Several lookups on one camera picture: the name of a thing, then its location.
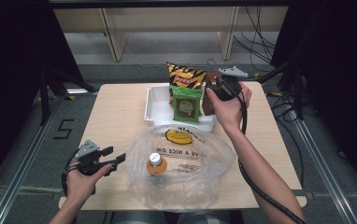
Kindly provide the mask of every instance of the floor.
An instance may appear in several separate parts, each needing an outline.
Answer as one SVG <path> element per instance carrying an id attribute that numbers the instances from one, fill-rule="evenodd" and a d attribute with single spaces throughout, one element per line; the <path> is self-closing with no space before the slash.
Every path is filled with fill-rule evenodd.
<path id="1" fill-rule="evenodd" d="M 236 38 L 243 44 L 251 47 L 252 33 L 237 33 Z M 278 33 L 264 33 L 263 37 L 275 43 Z M 267 65 L 270 54 L 261 45 L 253 45 L 255 52 L 249 53 L 237 42 L 233 42 L 229 61 L 221 58 L 221 50 L 217 35 L 214 33 L 139 33 L 130 35 L 127 48 L 120 62 L 112 61 L 107 41 L 103 34 L 66 34 L 67 41 L 75 56 L 78 65 L 138 65 L 143 67 L 165 66 L 165 62 L 192 64 L 217 68 L 230 68 L 237 64 L 249 64 L 248 72 L 251 77 L 256 73 L 265 74 L 273 69 Z M 265 82 L 265 92 L 278 91 L 279 76 Z M 95 95 L 79 96 L 74 104 L 65 101 L 55 104 L 56 120 L 51 123 L 51 129 L 57 130 L 62 126 L 61 120 L 68 120 L 64 114 L 69 110 L 76 110 L 76 121 L 79 126 L 73 129 L 71 139 L 80 139 L 81 132 L 91 112 Z M 271 107 L 279 98 L 268 97 Z M 274 110 L 282 115 L 287 108 Z M 7 159 L 0 169 L 0 207 L 2 196 L 9 189 L 11 180 L 15 178 L 17 170 L 23 161 L 28 161 L 30 167 L 24 172 L 24 179 L 19 186 L 19 192 L 14 202 L 7 205 L 7 212 L 1 215 L 5 223 L 44 223 L 48 222 L 57 212 L 57 200 L 60 189 L 56 176 L 40 175 L 49 170 L 48 152 L 39 151 L 31 158 L 28 148 L 34 148 L 33 139 L 38 137 L 40 104 L 35 100 L 34 113 L 28 119 L 21 136 L 14 148 L 9 152 Z M 339 148 L 336 142 L 324 127 L 322 120 L 317 117 L 317 111 L 312 105 L 304 107 L 304 121 L 295 119 L 294 113 L 285 113 L 283 124 L 278 123 L 293 165 L 303 182 L 307 193 L 308 205 L 304 208 L 308 223 L 357 223 L 357 174 L 345 160 L 344 155 L 337 155 Z M 55 147 L 56 133 L 44 130 L 46 136 L 39 139 L 44 145 Z M 65 146 L 76 147 L 77 140 L 65 142 Z M 65 152 L 61 159 L 55 161 L 62 164 Z M 258 209 L 243 210 L 242 217 L 245 223 L 265 223 L 263 215 Z M 79 223 L 107 223 L 103 211 L 83 212 Z"/>

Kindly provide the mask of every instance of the light wood table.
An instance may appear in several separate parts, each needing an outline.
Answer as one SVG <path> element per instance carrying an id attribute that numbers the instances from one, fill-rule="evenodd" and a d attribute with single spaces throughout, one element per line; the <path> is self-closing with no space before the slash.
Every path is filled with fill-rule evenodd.
<path id="1" fill-rule="evenodd" d="M 246 84 L 252 90 L 248 110 L 247 137 L 291 189 L 301 189 L 261 84 L 258 82 L 247 82 Z M 114 146 L 114 153 L 102 158 L 103 160 L 113 160 L 124 153 L 127 143 L 149 127 L 149 124 L 144 120 L 148 86 L 161 85 L 167 84 L 107 84 L 102 86 L 82 136 L 81 144 L 90 139 L 100 148 Z M 228 136 L 218 122 L 216 122 L 212 132 L 226 140 L 228 145 L 233 148 Z M 114 211 L 149 209 L 129 191 L 127 180 L 128 175 L 125 162 L 123 162 L 118 166 L 118 171 L 99 180 L 96 185 L 96 193 L 91 196 L 82 209 Z M 301 206 L 307 204 L 305 196 L 298 196 L 297 199 Z M 62 206 L 64 200 L 65 198 L 61 198 L 59 206 Z M 258 204 L 250 187 L 243 179 L 237 163 L 235 163 L 221 178 L 219 200 L 209 208 L 241 209 L 255 207 L 258 207 Z"/>

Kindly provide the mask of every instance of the gray floor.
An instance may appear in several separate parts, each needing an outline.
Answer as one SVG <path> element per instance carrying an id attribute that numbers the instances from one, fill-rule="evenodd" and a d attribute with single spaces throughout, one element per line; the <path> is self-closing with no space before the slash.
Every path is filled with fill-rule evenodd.
<path id="1" fill-rule="evenodd" d="M 243 43 L 241 34 L 236 34 Z M 264 37 L 275 42 L 278 33 L 265 33 Z M 165 62 L 192 64 L 204 66 L 207 69 L 229 68 L 240 66 L 250 76 L 254 73 L 272 69 L 264 61 L 242 49 L 236 42 L 232 47 L 229 61 L 221 58 L 220 46 L 214 33 L 150 33 L 132 34 L 127 43 L 127 49 L 121 62 L 112 62 L 108 44 L 103 34 L 67 34 L 66 38 L 73 51 L 84 79 L 92 85 L 99 86 L 108 83 L 111 79 L 125 82 L 130 81 L 130 74 L 116 74 L 110 72 L 111 65 L 119 65 L 128 73 L 143 73 L 144 82 L 153 80 L 152 69 L 165 69 Z M 255 46 L 259 52 L 263 48 Z M 277 91 L 279 76 L 264 84 L 265 92 Z M 20 191 L 16 196 L 5 218 L 5 223 L 47 223 L 57 212 L 60 192 L 60 173 L 69 149 L 79 145 L 80 137 L 85 129 L 87 119 L 92 111 L 96 95 L 87 94 L 77 96 L 75 100 L 63 100 L 57 104 L 56 99 L 50 100 L 52 105 L 58 105 L 53 120 L 42 140 L 41 149 L 36 153 L 31 168 L 25 174 Z M 268 97 L 271 106 L 278 98 Z M 285 108 L 276 110 L 281 113 Z M 278 122 L 283 140 L 293 160 L 298 176 L 304 174 L 303 188 L 307 192 L 307 206 L 304 207 L 307 223 L 357 223 L 357 174 L 344 158 L 338 157 L 339 150 L 335 140 L 324 126 L 322 120 L 311 105 L 304 107 L 304 124 L 316 143 L 317 150 L 325 160 L 328 170 L 334 177 L 336 185 L 342 190 L 348 200 L 350 209 L 355 215 L 355 221 L 348 222 L 342 217 L 342 211 L 329 191 L 328 183 L 323 179 L 318 166 L 309 153 L 312 149 L 306 144 L 303 136 L 298 132 L 297 122 Z M 64 136 L 65 132 L 58 132 L 62 120 L 64 128 L 72 129 L 67 139 L 56 139 Z M 4 164 L 0 168 L 0 199 L 9 186 L 16 171 L 21 166 L 32 140 L 36 136 L 40 122 L 40 103 L 35 100 L 33 113 L 27 120 L 16 144 L 10 150 Z M 79 214 L 78 223 L 105 223 L 105 212 L 84 211 Z M 245 223 L 265 223 L 265 219 L 258 209 L 242 210 Z"/>

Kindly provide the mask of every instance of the white container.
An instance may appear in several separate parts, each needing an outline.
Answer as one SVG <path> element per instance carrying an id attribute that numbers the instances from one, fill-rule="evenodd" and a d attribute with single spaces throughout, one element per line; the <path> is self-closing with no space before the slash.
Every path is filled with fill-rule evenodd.
<path id="1" fill-rule="evenodd" d="M 144 120 L 147 123 L 153 126 L 165 124 L 184 124 L 205 132 L 211 132 L 216 121 L 216 116 L 214 115 L 201 115 L 199 116 L 199 123 L 181 122 L 173 120 L 173 115 L 173 106 L 169 104 L 169 86 L 149 87 L 147 93 L 146 111 L 144 115 Z"/>

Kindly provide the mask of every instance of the plastic bottle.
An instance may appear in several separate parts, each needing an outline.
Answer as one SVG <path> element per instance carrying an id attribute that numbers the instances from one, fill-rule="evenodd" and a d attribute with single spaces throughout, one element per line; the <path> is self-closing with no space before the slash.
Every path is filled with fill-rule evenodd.
<path id="1" fill-rule="evenodd" d="M 167 168 L 167 162 L 164 157 L 158 153 L 152 153 L 150 155 L 149 162 L 147 162 L 147 170 L 151 175 L 161 175 Z"/>

